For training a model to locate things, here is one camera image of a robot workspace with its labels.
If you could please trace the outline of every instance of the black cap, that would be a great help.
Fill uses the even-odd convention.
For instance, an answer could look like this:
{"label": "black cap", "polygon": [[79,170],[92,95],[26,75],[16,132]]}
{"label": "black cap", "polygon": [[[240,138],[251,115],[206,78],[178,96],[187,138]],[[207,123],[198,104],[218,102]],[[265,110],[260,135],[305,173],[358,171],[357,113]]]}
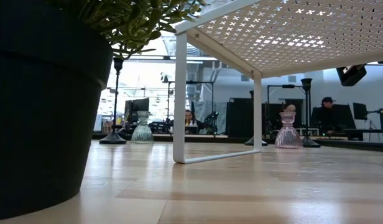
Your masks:
{"label": "black cap", "polygon": [[324,102],[329,102],[329,103],[332,103],[332,102],[335,102],[335,100],[333,100],[331,97],[324,97],[322,100],[321,100],[321,103],[324,103]]}

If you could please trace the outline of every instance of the black flower pot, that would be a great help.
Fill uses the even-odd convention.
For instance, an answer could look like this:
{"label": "black flower pot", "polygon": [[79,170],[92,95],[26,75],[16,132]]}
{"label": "black flower pot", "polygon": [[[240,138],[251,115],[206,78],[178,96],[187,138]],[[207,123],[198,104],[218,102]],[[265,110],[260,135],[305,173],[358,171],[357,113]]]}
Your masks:
{"label": "black flower pot", "polygon": [[0,0],[0,219],[79,192],[112,58],[59,9]]}

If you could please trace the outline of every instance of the person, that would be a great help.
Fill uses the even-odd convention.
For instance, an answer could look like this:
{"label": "person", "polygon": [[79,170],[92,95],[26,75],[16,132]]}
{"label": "person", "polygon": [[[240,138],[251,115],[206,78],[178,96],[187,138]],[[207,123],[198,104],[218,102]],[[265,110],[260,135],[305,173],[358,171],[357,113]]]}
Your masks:
{"label": "person", "polygon": [[195,126],[197,128],[186,128],[185,134],[198,134],[198,131],[204,129],[204,124],[201,121],[198,121],[194,118],[193,113],[190,110],[185,110],[185,127],[187,126]]}
{"label": "person", "polygon": [[[294,105],[288,105],[285,109],[284,112],[295,112],[297,108]],[[253,146],[254,145],[254,137],[252,137],[250,140],[244,142],[246,146]]]}
{"label": "person", "polygon": [[338,128],[333,105],[334,100],[327,96],[321,100],[321,108],[317,110],[316,120],[320,122],[322,133],[333,134]]}

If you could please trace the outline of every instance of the perforated metal top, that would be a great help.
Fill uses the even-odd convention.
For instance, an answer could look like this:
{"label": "perforated metal top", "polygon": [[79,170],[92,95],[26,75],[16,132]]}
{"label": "perforated metal top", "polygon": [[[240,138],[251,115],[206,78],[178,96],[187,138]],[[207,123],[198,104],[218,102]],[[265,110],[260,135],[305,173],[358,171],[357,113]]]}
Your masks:
{"label": "perforated metal top", "polygon": [[218,44],[212,49],[225,48],[265,77],[383,60],[383,0],[237,5],[233,3],[231,12],[225,5],[222,15],[218,8],[215,18],[200,20],[186,31],[207,35]]}

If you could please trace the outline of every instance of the green leaves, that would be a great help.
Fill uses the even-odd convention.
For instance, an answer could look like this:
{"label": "green leaves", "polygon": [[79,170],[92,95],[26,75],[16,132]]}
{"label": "green leaves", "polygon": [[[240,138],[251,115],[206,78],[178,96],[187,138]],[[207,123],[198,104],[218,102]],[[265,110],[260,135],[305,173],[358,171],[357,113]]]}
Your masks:
{"label": "green leaves", "polygon": [[44,0],[99,32],[113,46],[116,57],[150,52],[144,47],[161,37],[161,31],[176,33],[173,24],[194,22],[204,0]]}

